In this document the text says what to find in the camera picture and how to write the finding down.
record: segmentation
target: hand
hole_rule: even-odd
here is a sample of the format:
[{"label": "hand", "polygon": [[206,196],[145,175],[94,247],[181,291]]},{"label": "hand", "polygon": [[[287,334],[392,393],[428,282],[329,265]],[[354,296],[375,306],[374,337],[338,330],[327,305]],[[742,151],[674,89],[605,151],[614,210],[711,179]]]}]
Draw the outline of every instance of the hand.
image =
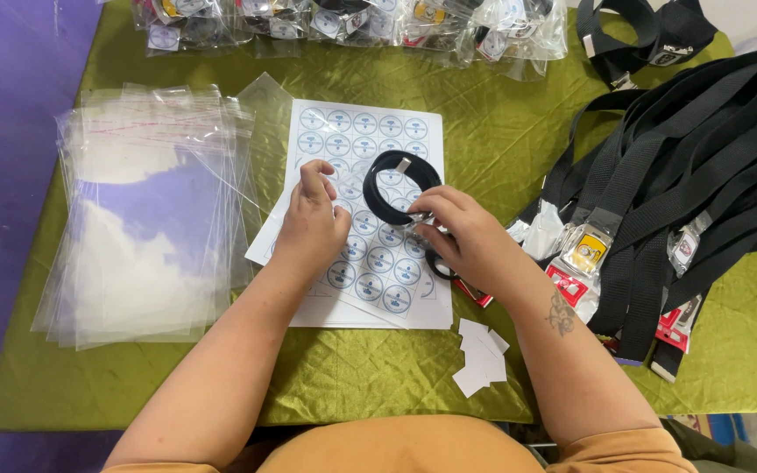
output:
[{"label": "hand", "polygon": [[[516,291],[528,262],[538,268],[492,214],[456,188],[429,188],[408,211],[432,212],[434,225],[419,224],[415,231],[463,280],[497,300]],[[452,232],[454,240],[437,230],[440,225]]]},{"label": "hand", "polygon": [[315,159],[300,167],[300,183],[291,193],[291,204],[279,231],[268,266],[282,268],[310,283],[320,277],[347,242],[352,216],[331,201],[337,191],[323,174],[334,167]]}]

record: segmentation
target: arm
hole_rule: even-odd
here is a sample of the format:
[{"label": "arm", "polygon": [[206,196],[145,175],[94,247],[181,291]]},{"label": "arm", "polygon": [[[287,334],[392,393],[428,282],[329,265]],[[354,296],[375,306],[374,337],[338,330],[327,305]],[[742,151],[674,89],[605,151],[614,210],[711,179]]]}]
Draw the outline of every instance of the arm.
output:
[{"label": "arm", "polygon": [[347,240],[350,215],[332,217],[328,162],[300,168],[301,181],[270,263],[168,376],[113,449],[104,468],[126,463],[227,466],[244,448],[268,391],[291,318]]},{"label": "arm", "polygon": [[420,225],[437,253],[464,279],[495,297],[516,325],[542,421],[560,446],[590,435],[661,427],[636,386],[576,317],[547,274],[474,199],[441,186],[422,193],[410,212],[430,210]]}]

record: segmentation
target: forearm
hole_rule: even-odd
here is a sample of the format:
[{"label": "forearm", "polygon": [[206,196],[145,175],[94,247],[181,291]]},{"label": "forearm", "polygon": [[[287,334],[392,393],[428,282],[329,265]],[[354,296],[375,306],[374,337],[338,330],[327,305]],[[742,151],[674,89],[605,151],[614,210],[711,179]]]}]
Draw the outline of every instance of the forearm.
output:
[{"label": "forearm", "polygon": [[228,465],[256,425],[285,330],[309,285],[272,264],[263,269],[145,405],[106,467]]},{"label": "forearm", "polygon": [[558,445],[595,434],[660,427],[636,386],[530,258],[505,306],[545,428]]}]

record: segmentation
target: table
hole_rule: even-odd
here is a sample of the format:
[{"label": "table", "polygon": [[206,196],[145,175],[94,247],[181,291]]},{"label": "table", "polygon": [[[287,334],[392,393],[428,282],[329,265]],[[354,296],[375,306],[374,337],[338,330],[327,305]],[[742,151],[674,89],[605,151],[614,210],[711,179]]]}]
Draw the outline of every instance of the table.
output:
[{"label": "table", "polygon": [[[441,113],[446,177],[506,223],[538,192],[566,144],[568,126],[588,100],[606,92],[575,34],[570,55],[551,63],[546,81],[503,78],[483,64],[455,71],[407,57],[400,48],[303,44],[300,59],[145,59],[126,2],[106,4],[81,91],[123,82],[168,87],[215,82],[237,94],[264,71],[294,97]],[[621,25],[610,28],[629,34]],[[687,66],[730,56],[724,35]],[[655,85],[680,69],[646,68],[634,76]],[[613,126],[599,114],[578,156]],[[55,171],[0,356],[0,430],[126,427],[190,344],[119,343],[76,353],[31,333],[39,296],[66,221]],[[291,329],[259,417],[260,425],[328,424],[364,417],[455,413],[489,420],[538,422],[527,371],[504,309],[477,307],[453,294],[452,331]],[[457,317],[481,321],[510,343],[509,381],[470,399],[451,375],[463,366]],[[675,385],[645,367],[624,367],[658,413],[757,411],[757,254],[714,285]]]}]

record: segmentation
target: left hand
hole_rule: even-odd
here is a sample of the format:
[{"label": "left hand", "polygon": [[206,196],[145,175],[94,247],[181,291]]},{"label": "left hand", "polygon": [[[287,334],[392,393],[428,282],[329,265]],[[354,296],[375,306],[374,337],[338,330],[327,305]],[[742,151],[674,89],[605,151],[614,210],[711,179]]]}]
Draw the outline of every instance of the left hand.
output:
[{"label": "left hand", "polygon": [[332,216],[331,201],[337,191],[326,175],[335,168],[315,159],[300,166],[300,183],[291,193],[273,257],[268,266],[282,268],[310,283],[320,277],[347,242],[352,216],[337,205]]}]

